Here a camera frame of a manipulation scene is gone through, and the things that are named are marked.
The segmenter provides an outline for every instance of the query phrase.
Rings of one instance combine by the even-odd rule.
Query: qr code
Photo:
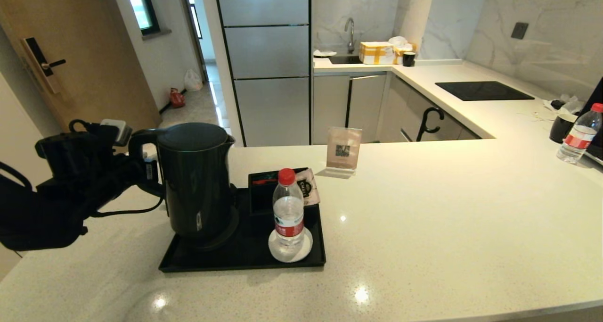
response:
[[[335,156],[349,157],[350,156],[350,146],[337,144],[337,146],[335,147]]]

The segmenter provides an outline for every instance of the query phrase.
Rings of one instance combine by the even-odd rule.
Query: cable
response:
[[[12,167],[9,167],[8,165],[6,165],[5,163],[2,163],[2,162],[0,162],[0,170],[4,170],[4,171],[8,172],[8,174],[12,175],[13,177],[17,178],[17,180],[21,181],[21,183],[23,184],[23,186],[26,189],[28,189],[29,191],[32,191],[32,183],[30,183],[30,181],[28,181],[27,178],[25,176],[23,176],[23,174],[21,174],[17,170],[13,169]]]
[[[155,204],[155,206],[148,208],[148,209],[144,209],[144,210],[121,210],[118,212],[106,212],[106,213],[100,213],[100,212],[96,212],[94,213],[94,215],[90,215],[92,217],[107,217],[107,216],[114,216],[114,215],[126,215],[126,214],[130,214],[130,213],[148,213],[151,212],[155,209],[157,209],[157,207],[161,204],[161,202],[163,202],[163,195],[159,198],[159,202],[157,202],[157,204]]]
[[[74,119],[71,122],[69,122],[69,131],[77,132],[74,127],[76,124],[82,124],[84,126],[84,129],[87,129],[88,126],[90,125],[88,122],[84,122],[81,119]]]

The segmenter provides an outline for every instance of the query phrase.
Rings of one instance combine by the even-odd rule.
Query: induction cooktop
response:
[[[499,82],[454,82],[436,83],[435,85],[450,92],[460,100],[534,99],[534,97]]]

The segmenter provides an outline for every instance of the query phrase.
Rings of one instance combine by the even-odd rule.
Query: kitchen sink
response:
[[[329,60],[333,64],[362,64],[362,60],[358,56],[332,56]]]

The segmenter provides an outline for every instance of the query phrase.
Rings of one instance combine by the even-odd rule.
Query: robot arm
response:
[[[75,131],[75,123],[84,124],[86,131]],[[131,131],[125,124],[112,124],[75,120],[70,133],[38,141],[37,154],[47,160],[52,178],[37,185],[37,192],[19,172],[0,163],[0,170],[19,181],[0,174],[0,242],[5,247],[67,247],[88,232],[88,217],[148,212],[159,206],[163,198],[146,210],[98,212],[132,185],[157,182],[157,161],[114,154],[112,146],[125,146]]]

